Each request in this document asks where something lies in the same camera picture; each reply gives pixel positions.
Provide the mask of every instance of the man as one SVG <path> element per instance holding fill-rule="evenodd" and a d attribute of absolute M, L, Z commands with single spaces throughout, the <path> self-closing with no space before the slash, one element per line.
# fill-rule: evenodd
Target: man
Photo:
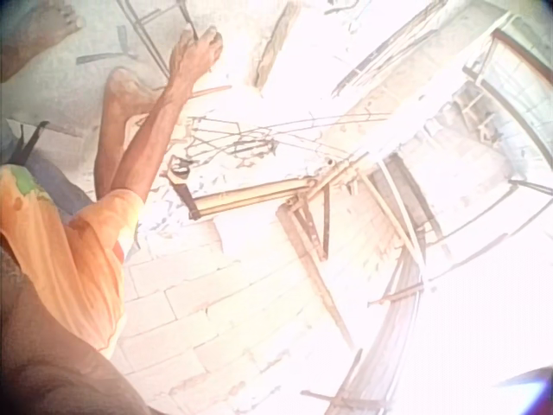
<path fill-rule="evenodd" d="M 3 76 L 30 60 L 17 48 L 12 57 L 21 60 Z M 121 332 L 125 251 L 181 109 L 222 48 L 215 28 L 198 41 L 185 31 L 171 54 L 170 79 L 159 98 L 129 71 L 112 72 L 94 169 L 99 201 L 68 225 L 27 169 L 0 167 L 3 387 L 23 413 L 46 411 L 60 399 L 73 402 L 68 412 L 86 413 L 74 403 L 75 382 L 94 389 L 92 395 L 100 390 L 113 395 L 119 387 L 136 397 L 93 350 L 109 357 Z M 3 51 L 3 64 L 6 56 Z M 145 112 L 149 116 L 124 150 L 127 120 Z M 49 367 L 59 370 L 52 373 Z M 70 378 L 74 383 L 64 384 Z M 133 411 L 142 413 L 141 404 Z"/>

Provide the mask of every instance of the sleeve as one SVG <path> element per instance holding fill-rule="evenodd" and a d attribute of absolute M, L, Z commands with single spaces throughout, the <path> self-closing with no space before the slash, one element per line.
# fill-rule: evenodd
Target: sleeve
<path fill-rule="evenodd" d="M 113 190 L 100 201 L 83 208 L 69 224 L 86 222 L 104 249 L 113 250 L 123 263 L 132 246 L 144 203 L 127 189 Z"/>

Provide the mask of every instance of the orange t-shirt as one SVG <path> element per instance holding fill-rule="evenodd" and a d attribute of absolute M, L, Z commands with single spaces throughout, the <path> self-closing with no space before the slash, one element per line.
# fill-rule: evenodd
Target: orange t-shirt
<path fill-rule="evenodd" d="M 24 167 L 0 167 L 0 233 L 47 310 L 107 358 L 124 326 L 124 252 L 143 202 L 115 190 L 67 226 Z"/>

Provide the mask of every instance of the hand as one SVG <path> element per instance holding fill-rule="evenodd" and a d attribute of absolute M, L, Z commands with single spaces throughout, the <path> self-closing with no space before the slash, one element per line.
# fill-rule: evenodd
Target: hand
<path fill-rule="evenodd" d="M 192 86 L 217 61 L 223 50 L 223 38 L 212 26 L 198 40 L 194 40 L 191 30 L 185 30 L 173 48 L 169 61 L 169 84 Z"/>

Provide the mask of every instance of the green patch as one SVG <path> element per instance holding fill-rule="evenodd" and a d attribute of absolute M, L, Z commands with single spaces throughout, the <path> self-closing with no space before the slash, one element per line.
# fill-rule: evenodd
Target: green patch
<path fill-rule="evenodd" d="M 50 198 L 46 191 L 35 182 L 35 178 L 29 173 L 27 169 L 22 166 L 9 166 L 10 173 L 16 179 L 16 186 L 23 196 L 28 195 L 33 190 L 36 192 L 36 196 L 39 199 L 46 199 L 50 201 Z"/>

